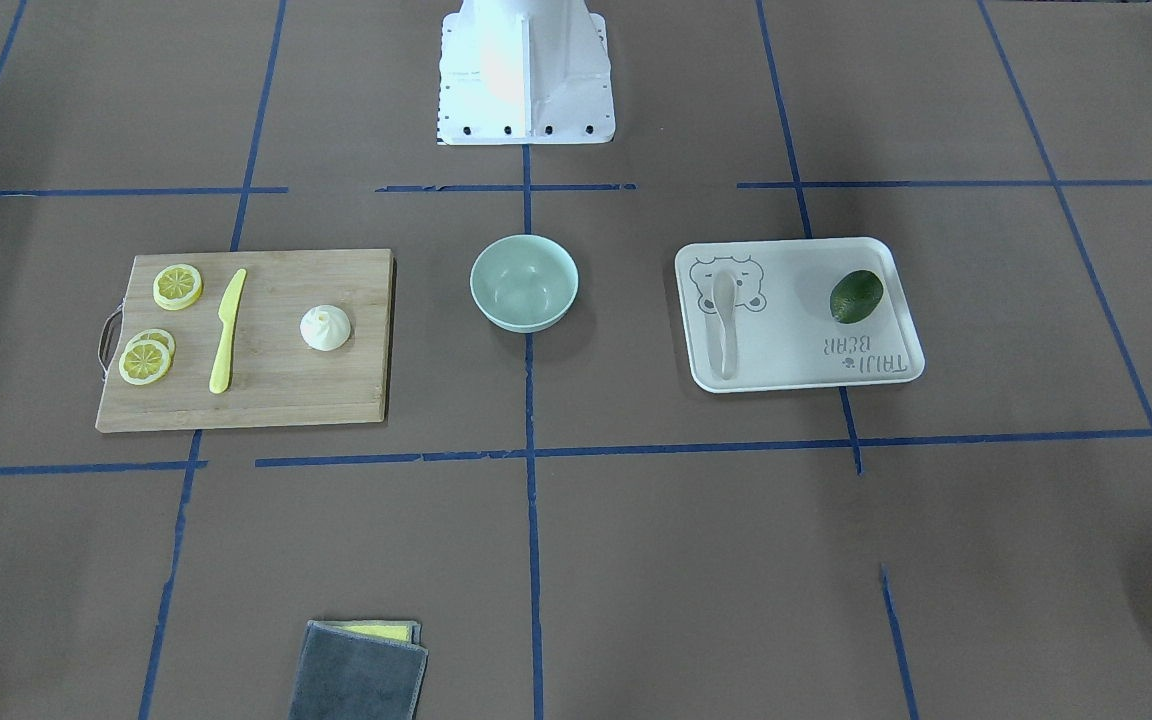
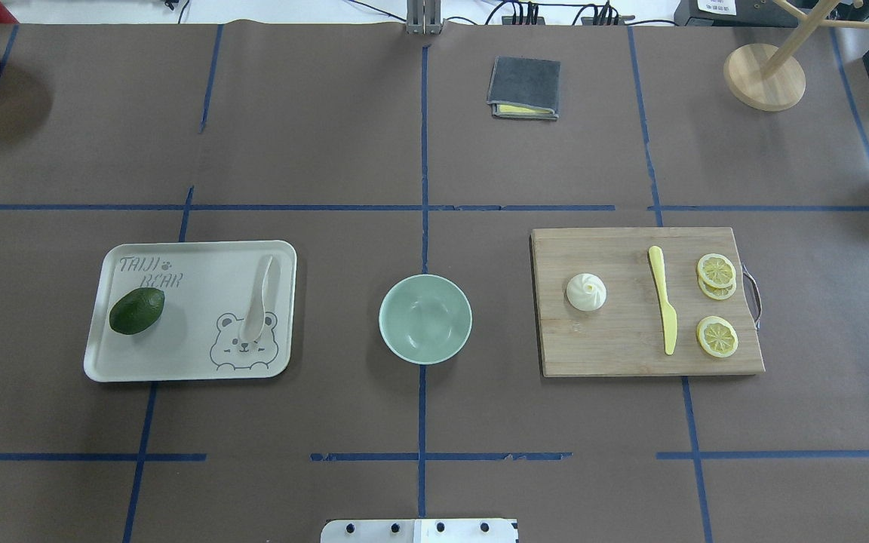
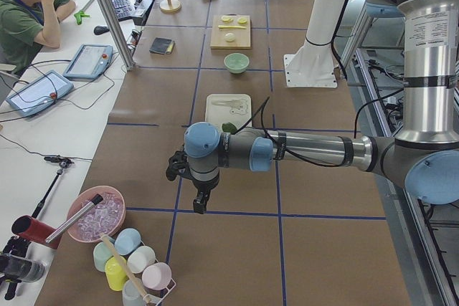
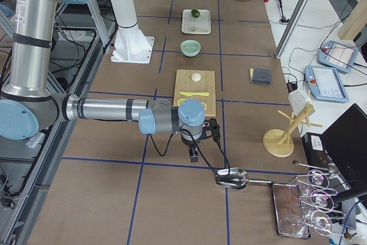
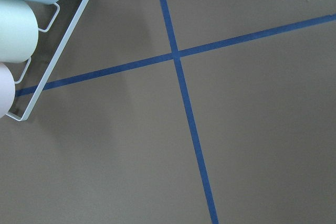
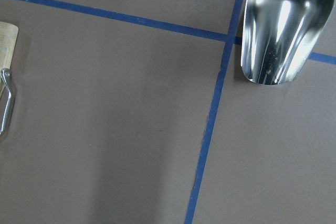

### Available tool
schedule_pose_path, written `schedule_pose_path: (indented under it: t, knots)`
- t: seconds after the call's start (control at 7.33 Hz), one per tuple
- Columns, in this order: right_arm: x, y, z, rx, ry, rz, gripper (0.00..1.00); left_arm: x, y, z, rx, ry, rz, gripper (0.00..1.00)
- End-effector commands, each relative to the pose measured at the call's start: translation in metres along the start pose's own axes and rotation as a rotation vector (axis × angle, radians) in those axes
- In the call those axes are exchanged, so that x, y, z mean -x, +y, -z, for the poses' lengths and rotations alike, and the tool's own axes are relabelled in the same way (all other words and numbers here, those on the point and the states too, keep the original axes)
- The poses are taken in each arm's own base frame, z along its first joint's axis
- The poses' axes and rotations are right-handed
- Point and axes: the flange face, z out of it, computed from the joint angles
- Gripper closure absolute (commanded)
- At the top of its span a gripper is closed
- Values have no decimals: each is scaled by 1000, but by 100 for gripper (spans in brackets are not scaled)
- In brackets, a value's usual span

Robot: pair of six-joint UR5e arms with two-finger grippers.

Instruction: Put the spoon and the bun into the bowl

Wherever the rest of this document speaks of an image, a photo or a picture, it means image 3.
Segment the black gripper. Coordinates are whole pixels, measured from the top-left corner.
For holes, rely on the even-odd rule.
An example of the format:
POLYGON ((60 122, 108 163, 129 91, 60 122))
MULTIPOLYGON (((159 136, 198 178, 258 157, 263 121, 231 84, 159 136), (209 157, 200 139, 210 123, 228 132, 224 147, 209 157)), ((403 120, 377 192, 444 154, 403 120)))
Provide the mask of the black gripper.
POLYGON ((195 158, 186 153, 182 146, 169 158, 166 169, 166 178, 169 181, 174 181, 177 177, 193 182, 197 188, 193 210, 198 214, 206 213, 211 191, 219 183, 219 167, 215 154, 195 158))

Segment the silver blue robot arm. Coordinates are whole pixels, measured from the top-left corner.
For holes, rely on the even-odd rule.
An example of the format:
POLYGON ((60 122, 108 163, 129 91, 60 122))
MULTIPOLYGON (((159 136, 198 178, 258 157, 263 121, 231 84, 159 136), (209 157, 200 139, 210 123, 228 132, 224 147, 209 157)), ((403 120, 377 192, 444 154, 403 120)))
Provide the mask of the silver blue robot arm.
POLYGON ((197 188, 194 211, 203 214, 221 168, 267 171, 273 161, 354 166, 378 174, 429 204, 458 199, 458 134, 453 127, 458 0, 369 0, 395 5, 405 17, 404 112, 392 138, 286 133, 247 128, 220 133, 200 122, 187 128, 184 147, 170 157, 166 177, 197 188))

